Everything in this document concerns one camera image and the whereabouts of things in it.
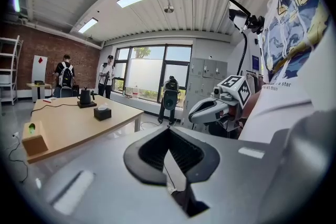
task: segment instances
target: black window frame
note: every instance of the black window frame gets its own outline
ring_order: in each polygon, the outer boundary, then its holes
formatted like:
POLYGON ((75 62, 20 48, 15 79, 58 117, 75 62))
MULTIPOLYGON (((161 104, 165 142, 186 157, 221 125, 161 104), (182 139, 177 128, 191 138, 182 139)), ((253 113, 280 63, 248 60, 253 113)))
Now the black window frame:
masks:
MULTIPOLYGON (((156 102, 157 103, 161 103, 161 88, 163 87, 163 84, 164 84, 164 75, 165 75, 165 72, 166 72, 166 66, 167 65, 172 65, 172 66, 188 66, 188 68, 187 68, 187 77, 186 77, 186 80, 185 80, 185 85, 184 86, 179 85, 179 89, 180 90, 186 90, 187 89, 187 85, 188 85, 188 79, 189 79, 188 74, 189 74, 189 68, 190 68, 191 55, 192 55, 192 52, 193 52, 193 46, 192 45, 176 45, 176 44, 165 44, 165 45, 159 45, 158 44, 158 45, 142 45, 142 46, 130 46, 130 47, 124 47, 124 48, 117 48, 116 53, 115 53, 115 60, 114 60, 113 65, 114 65, 114 67, 116 67, 117 63, 126 63, 126 67, 125 67, 124 78, 113 78, 112 91, 120 93, 119 91, 116 91, 114 89, 114 80, 121 80, 121 81, 123 81, 122 92, 126 93, 125 81, 126 81, 127 76, 128 76, 128 65, 129 65, 129 60, 131 59, 131 56, 132 56, 132 50, 133 50, 133 48, 144 48, 144 47, 146 47, 146 48, 150 48, 150 47, 164 47, 162 67, 161 67, 161 74, 160 74, 160 82, 159 82, 159 85, 158 85, 158 91, 157 91, 158 95, 156 97, 156 102), (180 47, 180 48, 185 47, 185 48, 191 48, 189 61, 166 60, 168 47, 180 47), (127 60, 117 60, 118 57, 119 57, 119 52, 122 49, 129 49, 127 60)), ((143 99, 143 100, 146 100, 146 101, 154 102, 152 100, 148 100, 148 99, 144 99, 144 98, 139 98, 139 99, 143 99)))

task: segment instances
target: gray cabinet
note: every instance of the gray cabinet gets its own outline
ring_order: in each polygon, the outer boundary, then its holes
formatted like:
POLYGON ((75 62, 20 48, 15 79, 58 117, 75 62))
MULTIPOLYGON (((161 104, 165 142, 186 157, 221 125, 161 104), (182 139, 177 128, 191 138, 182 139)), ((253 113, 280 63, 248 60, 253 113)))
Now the gray cabinet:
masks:
POLYGON ((193 124, 188 120, 189 111, 200 100, 208 98, 214 86, 221 83, 227 74, 227 63, 215 60, 192 58, 190 62, 188 85, 184 101, 181 127, 208 133, 204 124, 193 124))
POLYGON ((224 80, 227 74, 227 63, 226 62, 216 62, 215 69, 215 79, 224 80))
POLYGON ((215 69, 216 69, 216 61, 204 60, 203 77, 204 78, 214 78, 215 69))
POLYGON ((204 59, 192 58, 190 62, 190 75, 201 77, 203 74, 204 59))

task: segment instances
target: black kettle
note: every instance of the black kettle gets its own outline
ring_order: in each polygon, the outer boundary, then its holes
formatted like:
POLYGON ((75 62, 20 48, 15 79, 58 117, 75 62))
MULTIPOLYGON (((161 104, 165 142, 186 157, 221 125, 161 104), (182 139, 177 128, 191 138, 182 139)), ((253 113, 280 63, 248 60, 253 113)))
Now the black kettle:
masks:
POLYGON ((80 98, 77 97, 79 99, 79 103, 80 104, 90 104, 91 103, 91 96, 93 99, 95 99, 95 95, 93 94, 93 91, 90 92, 90 90, 88 90, 86 87, 84 89, 81 90, 80 92, 80 98))

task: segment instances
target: red brick wall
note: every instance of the red brick wall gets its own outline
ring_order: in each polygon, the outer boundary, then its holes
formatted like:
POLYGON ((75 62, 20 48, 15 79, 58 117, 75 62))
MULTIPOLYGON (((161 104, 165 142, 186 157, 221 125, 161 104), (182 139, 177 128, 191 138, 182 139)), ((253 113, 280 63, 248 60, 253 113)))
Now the red brick wall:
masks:
MULTIPOLYGON (((94 88, 96 86, 100 50, 26 26, 0 25, 0 37, 17 38, 18 35, 24 41, 18 63, 18 90, 29 89, 26 83, 31 82, 34 55, 48 57, 46 83, 54 82, 51 74, 55 71, 57 64, 62 61, 63 55, 69 54, 79 87, 94 88)), ((10 68, 10 64, 10 58, 0 58, 0 68, 10 68)))

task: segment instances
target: metal shelving rack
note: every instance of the metal shelving rack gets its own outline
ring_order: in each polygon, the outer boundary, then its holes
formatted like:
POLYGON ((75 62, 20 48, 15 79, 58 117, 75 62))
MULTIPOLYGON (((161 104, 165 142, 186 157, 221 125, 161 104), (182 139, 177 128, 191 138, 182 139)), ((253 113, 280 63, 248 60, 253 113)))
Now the metal shelving rack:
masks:
POLYGON ((17 99, 17 67, 20 57, 20 52, 22 48, 23 40, 20 40, 20 36, 17 36, 16 39, 12 38, 4 38, 0 37, 0 61, 1 58, 11 58, 11 65, 9 69, 0 69, 0 74, 8 74, 9 73, 9 81, 10 83, 0 83, 1 87, 1 102, 12 102, 14 105, 14 101, 17 99), (4 46, 14 46, 13 53, 2 53, 4 46))

